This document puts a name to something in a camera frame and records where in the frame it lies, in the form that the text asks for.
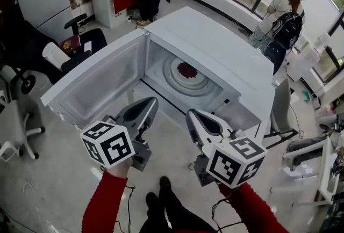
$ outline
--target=person wearing white shirt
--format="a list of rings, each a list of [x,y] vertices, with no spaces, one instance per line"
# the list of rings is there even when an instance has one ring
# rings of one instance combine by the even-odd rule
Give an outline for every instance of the person wearing white shirt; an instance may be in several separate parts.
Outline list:
[[[294,12],[302,16],[305,23],[305,12],[301,4],[302,0],[273,0],[268,6],[265,18],[258,24],[254,33],[250,36],[248,43],[254,48],[259,48],[262,53],[267,45],[273,40],[273,22],[287,12]]]

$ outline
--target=black shoe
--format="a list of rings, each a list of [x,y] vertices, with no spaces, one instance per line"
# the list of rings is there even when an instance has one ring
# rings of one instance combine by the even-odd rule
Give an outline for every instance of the black shoe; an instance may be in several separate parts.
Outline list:
[[[148,206],[148,209],[154,209],[154,208],[161,207],[160,202],[159,202],[159,198],[153,192],[149,192],[146,195],[146,204]]]
[[[162,176],[160,178],[159,184],[160,184],[160,189],[171,190],[171,188],[172,188],[171,181],[166,176]]]

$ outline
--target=hand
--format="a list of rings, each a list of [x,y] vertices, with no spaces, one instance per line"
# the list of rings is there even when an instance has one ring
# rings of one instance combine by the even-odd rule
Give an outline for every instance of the hand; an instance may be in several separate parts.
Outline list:
[[[115,177],[126,179],[128,176],[129,168],[133,164],[133,159],[128,158],[125,161],[117,164],[116,166],[107,169],[107,172]]]

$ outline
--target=glossy floor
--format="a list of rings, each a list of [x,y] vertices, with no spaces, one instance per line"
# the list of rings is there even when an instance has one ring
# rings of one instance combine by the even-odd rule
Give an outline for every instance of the glossy floor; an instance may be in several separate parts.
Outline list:
[[[213,18],[247,40],[234,23],[191,0],[173,0],[172,4],[162,0],[159,16],[162,17],[186,5]],[[85,28],[89,30],[94,27],[99,25],[92,22]],[[105,27],[102,29],[110,43],[135,27],[135,23],[125,22],[114,30]],[[22,158],[15,157],[8,163],[0,163],[0,206],[36,232],[54,232],[51,230],[53,226],[56,232],[77,233],[81,231],[83,213],[97,187],[101,172],[99,166],[88,157],[78,131],[61,121],[49,108],[42,106],[39,98],[51,84],[44,75],[36,73],[35,75],[37,87],[29,96],[20,96],[20,102],[27,110],[35,113],[34,119],[29,123],[30,127],[40,125],[46,127],[45,134],[31,139],[40,158],[31,160],[26,154]],[[275,83],[280,83],[285,75],[285,68],[282,67],[274,78]],[[302,91],[305,88],[300,83],[292,82],[291,86],[295,90],[291,106],[297,114],[300,128],[305,132],[306,137],[317,135],[318,129],[312,105],[303,101]],[[293,113],[291,116],[297,129],[295,116]],[[188,164],[198,155],[198,150],[192,144],[190,136],[180,131],[163,114],[158,113],[145,139],[149,142],[153,155],[143,173],[132,169],[128,177],[131,184],[137,187],[130,200],[132,232],[139,232],[143,225],[147,211],[145,195],[149,191],[157,192],[157,182],[162,175],[170,177],[176,195],[187,208],[215,227],[215,223],[211,220],[211,207],[221,199],[221,195],[215,184],[201,188],[194,172],[188,169]],[[290,232],[306,232],[315,209],[291,208],[293,200],[305,194],[288,196],[269,194],[271,186],[293,181],[280,171],[281,156],[285,147],[286,144],[281,144],[271,149],[263,166],[250,183],[271,207],[277,209],[278,220]],[[123,196],[118,214],[118,220],[125,232],[128,224],[129,191],[125,191],[126,196]],[[221,226],[240,221],[234,209],[226,203],[217,208],[215,218]],[[19,232],[29,232],[20,226],[18,229]],[[239,224],[223,232],[246,232],[246,228],[243,224]]]

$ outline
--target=white shirt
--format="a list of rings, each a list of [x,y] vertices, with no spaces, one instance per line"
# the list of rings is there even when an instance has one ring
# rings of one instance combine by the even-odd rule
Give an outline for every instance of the white shirt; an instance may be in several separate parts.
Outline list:
[[[271,28],[273,27],[273,22],[275,22],[286,12],[291,12],[291,5],[289,5],[289,0],[273,0],[270,6],[275,8],[276,11],[274,13],[268,13],[265,18],[258,24],[259,29],[263,33],[268,34],[269,37],[272,36]],[[302,12],[303,7],[300,3],[297,9],[297,13],[301,15]],[[302,18],[302,23],[305,23],[305,15]]]

